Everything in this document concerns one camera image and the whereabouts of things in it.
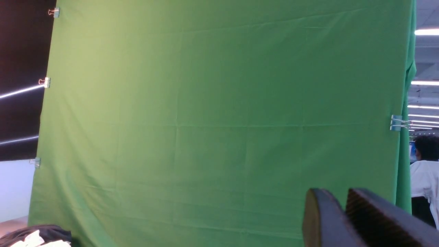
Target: green fabric backdrop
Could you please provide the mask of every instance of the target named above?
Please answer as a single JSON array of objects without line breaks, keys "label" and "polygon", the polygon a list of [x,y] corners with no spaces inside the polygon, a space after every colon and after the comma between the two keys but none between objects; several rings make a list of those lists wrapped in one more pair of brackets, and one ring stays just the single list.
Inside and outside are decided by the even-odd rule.
[{"label": "green fabric backdrop", "polygon": [[83,246],[284,247],[302,246],[309,187],[408,208],[389,123],[412,0],[58,6],[30,225]]}]

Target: white wall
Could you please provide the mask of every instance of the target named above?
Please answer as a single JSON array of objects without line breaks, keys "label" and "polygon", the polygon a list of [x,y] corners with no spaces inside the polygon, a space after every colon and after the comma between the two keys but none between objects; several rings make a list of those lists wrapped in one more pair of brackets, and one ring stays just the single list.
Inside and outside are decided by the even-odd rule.
[{"label": "white wall", "polygon": [[0,222],[29,214],[34,171],[29,160],[0,162]]}]

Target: person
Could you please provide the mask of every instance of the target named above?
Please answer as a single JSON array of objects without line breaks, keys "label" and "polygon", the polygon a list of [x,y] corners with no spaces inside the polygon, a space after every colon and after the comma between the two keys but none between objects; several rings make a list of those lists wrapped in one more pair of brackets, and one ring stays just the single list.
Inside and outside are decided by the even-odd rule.
[{"label": "person", "polygon": [[414,140],[416,162],[410,165],[412,215],[439,230],[439,137]]}]

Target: white shirt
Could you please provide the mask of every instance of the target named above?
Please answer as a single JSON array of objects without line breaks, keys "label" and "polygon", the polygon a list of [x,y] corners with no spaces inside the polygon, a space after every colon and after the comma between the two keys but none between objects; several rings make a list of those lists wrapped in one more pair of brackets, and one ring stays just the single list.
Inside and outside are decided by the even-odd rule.
[{"label": "white shirt", "polygon": [[430,203],[430,211],[439,230],[439,162],[416,161],[410,165],[411,197],[423,196]]}]

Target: green screen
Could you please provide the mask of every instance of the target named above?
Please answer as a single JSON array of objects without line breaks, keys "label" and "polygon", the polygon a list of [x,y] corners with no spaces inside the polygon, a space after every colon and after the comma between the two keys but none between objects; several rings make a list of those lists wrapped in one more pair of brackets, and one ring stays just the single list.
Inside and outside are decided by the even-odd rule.
[{"label": "green screen", "polygon": [[310,187],[410,209],[407,131],[389,128],[414,1],[58,7],[30,225],[82,246],[298,247]]}]

